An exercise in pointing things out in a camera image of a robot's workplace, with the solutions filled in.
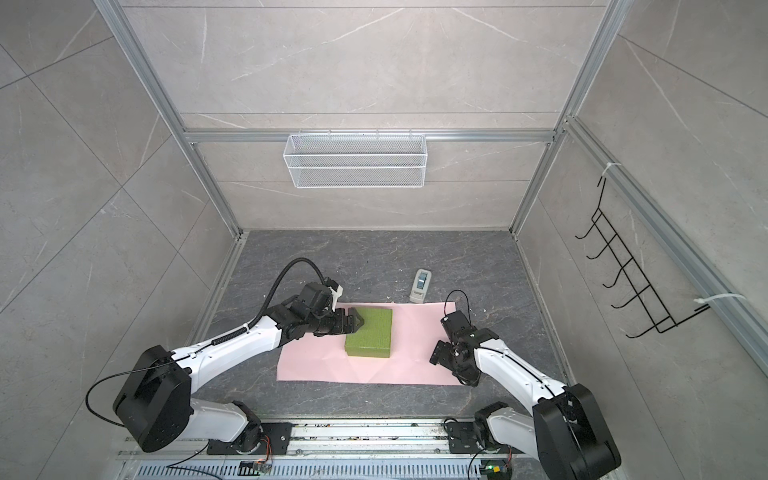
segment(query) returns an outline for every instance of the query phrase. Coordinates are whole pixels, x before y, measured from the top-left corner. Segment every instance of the zip tie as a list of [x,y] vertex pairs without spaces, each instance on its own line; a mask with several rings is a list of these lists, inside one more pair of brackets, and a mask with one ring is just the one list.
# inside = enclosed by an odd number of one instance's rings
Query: zip tie
[[614,164],[612,162],[608,162],[605,164],[605,170],[603,170],[603,173],[600,174],[601,177],[605,177],[605,173],[608,171],[609,168],[613,167],[614,165],[621,165],[621,164]]
[[746,300],[746,297],[744,295],[739,295],[738,293],[718,293],[717,295],[708,296],[707,298],[694,298],[694,302],[701,303],[704,305],[707,302],[710,302],[711,300],[717,300],[719,298],[727,298],[727,297],[734,297],[734,298],[741,298],[742,300]]

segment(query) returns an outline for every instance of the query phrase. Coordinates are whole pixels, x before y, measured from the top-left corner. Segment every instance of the white wire basket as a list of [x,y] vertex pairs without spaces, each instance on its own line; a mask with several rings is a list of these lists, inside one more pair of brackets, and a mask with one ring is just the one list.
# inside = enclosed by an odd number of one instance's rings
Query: white wire basket
[[423,187],[422,134],[293,134],[283,158],[297,188]]

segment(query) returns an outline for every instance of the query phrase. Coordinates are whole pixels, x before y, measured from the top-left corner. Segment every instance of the aluminum rail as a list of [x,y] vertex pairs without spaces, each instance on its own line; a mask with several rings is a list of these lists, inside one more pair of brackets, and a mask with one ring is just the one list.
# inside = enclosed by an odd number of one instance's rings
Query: aluminum rail
[[131,64],[131,67],[133,67],[139,80],[147,90],[154,106],[160,112],[165,124],[179,144],[179,148],[192,166],[192,170],[194,170],[197,178],[200,179],[206,192],[208,192],[211,202],[213,202],[216,210],[219,211],[219,215],[221,215],[227,228],[230,229],[232,236],[237,238],[242,229],[237,224],[237,220],[229,204],[224,199],[224,195],[219,190],[216,180],[203,162],[200,152],[184,139],[184,126],[181,123],[181,117],[171,103],[168,94],[160,83],[159,77],[150,65],[144,49],[139,44],[133,28],[131,28],[131,24],[123,12],[123,8],[116,0],[94,0],[94,3],[101,16],[104,17],[104,21],[107,22],[107,25],[112,30],[118,44],[123,48],[128,63]]
[[[617,160],[579,121],[569,117],[565,130],[602,170]],[[661,247],[688,277],[703,297],[718,293],[737,293],[726,277],[704,256],[693,241],[640,186],[626,168],[615,165],[605,172],[618,194],[642,220]],[[743,299],[719,298],[710,303],[731,333],[768,376],[768,329],[755,309]]]
[[184,137],[191,143],[205,142],[285,142],[291,134],[420,134],[427,141],[552,141],[554,131],[545,128],[512,129],[362,129],[362,130],[288,130],[288,129],[195,129],[184,132]]
[[587,57],[584,59],[584,64],[578,72],[576,82],[571,89],[571,93],[568,95],[568,99],[565,101],[563,111],[560,113],[557,126],[555,127],[557,134],[554,138],[554,142],[551,145],[548,145],[547,149],[542,154],[533,177],[531,178],[531,181],[528,182],[528,186],[525,189],[518,212],[512,220],[512,225],[509,227],[509,231],[512,235],[517,236],[520,233],[520,229],[522,228],[525,219],[528,218],[533,203],[536,201],[538,192],[541,190],[541,185],[544,183],[544,179],[552,168],[554,158],[558,155],[560,145],[562,144],[562,130],[565,118],[571,115],[576,115],[579,108],[581,108],[581,104],[584,103],[589,88],[592,86],[592,82],[597,76],[600,66],[603,65],[603,61],[605,60],[606,55],[608,55],[608,50],[611,49],[616,34],[624,23],[624,19],[627,17],[627,13],[633,2],[634,0],[612,0],[612,2],[608,4],[608,7],[606,7],[605,15],[594,36],[592,45],[587,52]]

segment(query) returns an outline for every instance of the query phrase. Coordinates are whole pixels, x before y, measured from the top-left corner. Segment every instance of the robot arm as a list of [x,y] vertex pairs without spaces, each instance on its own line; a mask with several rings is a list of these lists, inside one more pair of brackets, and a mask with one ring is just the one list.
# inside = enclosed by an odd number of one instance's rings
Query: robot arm
[[621,457],[591,392],[539,372],[489,329],[470,325],[461,312],[441,323],[450,342],[438,342],[430,362],[477,386],[493,377],[532,416],[503,402],[475,414],[475,441],[483,449],[510,445],[537,458],[551,480],[596,480],[621,464]]
[[270,308],[265,303],[258,320],[213,339],[173,352],[151,347],[128,376],[114,401],[114,412],[145,452],[155,452],[176,439],[213,439],[232,443],[242,453],[253,451],[262,439],[262,429],[247,406],[207,402],[191,395],[222,372],[305,333],[356,332],[363,320],[355,309],[347,313],[336,309],[342,291],[331,279],[311,282],[282,303]]

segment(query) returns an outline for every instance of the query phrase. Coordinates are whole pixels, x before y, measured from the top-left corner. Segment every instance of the black metal hook rack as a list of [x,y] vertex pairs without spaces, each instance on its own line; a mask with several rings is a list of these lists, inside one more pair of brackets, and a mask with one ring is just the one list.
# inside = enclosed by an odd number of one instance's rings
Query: black metal hook rack
[[[600,250],[600,252],[597,255],[595,255],[594,257],[590,257],[589,255],[587,255],[587,258],[589,260],[596,260],[597,258],[600,257],[600,255],[602,255],[607,250],[607,251],[611,252],[611,255],[613,255],[614,259],[616,260],[616,263],[619,266],[619,271],[616,273],[616,278],[614,278],[613,283],[611,285],[606,285],[605,283],[603,283],[603,286],[605,288],[613,288],[614,286],[616,286],[616,283],[618,282],[619,278],[621,277],[621,274],[623,273],[624,276],[627,278],[627,281],[629,282],[630,286],[632,287],[632,290],[634,291],[634,295],[629,300],[624,302],[624,304],[622,304],[622,305],[611,305],[611,306],[613,308],[615,308],[615,309],[621,309],[621,308],[624,308],[627,305],[629,305],[633,300],[638,299],[640,301],[641,305],[643,306],[643,309],[645,310],[645,313],[648,315],[648,318],[650,319],[651,326],[648,327],[647,329],[643,330],[642,332],[638,333],[637,335],[628,335],[627,334],[627,338],[636,339],[636,338],[638,338],[640,336],[643,336],[646,333],[650,332],[652,329],[656,329],[656,331],[659,332],[659,333],[664,333],[664,332],[666,332],[666,331],[668,331],[670,329],[673,329],[674,327],[679,326],[682,323],[685,323],[686,321],[694,318],[699,313],[707,311],[710,308],[710,306],[709,305],[702,305],[702,306],[697,307],[694,310],[694,313],[689,315],[688,317],[686,317],[686,318],[684,318],[682,320],[675,320],[674,319],[674,317],[670,313],[669,309],[667,308],[667,305],[664,304],[664,301],[661,299],[661,297],[659,296],[658,292],[654,288],[653,284],[650,282],[650,280],[648,279],[647,275],[643,271],[643,267],[637,262],[637,260],[635,260],[635,257],[632,254],[631,250],[629,250],[627,248],[627,244],[624,242],[624,239],[621,238],[621,236],[618,234],[618,232],[614,228],[614,226],[611,223],[611,221],[605,215],[605,212],[601,209],[601,205],[602,205],[602,202],[603,202],[603,193],[605,192],[605,177],[601,177],[600,180],[598,181],[598,188],[601,189],[600,190],[600,199],[598,200],[598,207],[595,209],[594,213],[590,217],[592,225],[589,227],[589,230],[587,230],[587,233],[585,233],[581,237],[576,235],[576,238],[578,238],[579,240],[583,240],[584,238],[587,237],[587,235],[589,235],[591,233],[592,230],[596,230],[600,234],[602,240],[605,242],[605,246],[603,247],[602,250]],[[605,220],[605,223],[607,223],[607,225],[611,228],[611,231],[613,233],[603,231],[603,229],[600,228],[600,226],[598,225],[598,221],[600,219]],[[619,256],[616,254],[616,251],[611,246],[611,244],[615,243],[616,240],[618,242],[620,242],[621,246],[623,246],[624,249],[627,251],[627,254],[629,255],[629,260],[627,260],[625,262],[622,262],[621,260],[619,260]],[[645,283],[645,286],[643,286],[643,288],[641,288],[639,290],[637,289],[638,286],[635,285],[635,282],[632,281],[632,279],[629,276],[629,273],[627,273],[627,268],[629,266],[634,266],[635,268],[637,268],[637,270],[642,275],[643,281]],[[650,310],[648,309],[647,301],[644,300],[643,297],[642,297],[642,294],[644,292],[646,292],[647,290],[650,290],[650,293],[653,294],[656,297],[656,299],[658,300],[658,303],[661,305],[661,308],[664,310],[664,318],[662,318],[661,320],[656,321],[654,319],[654,316],[650,313]]]

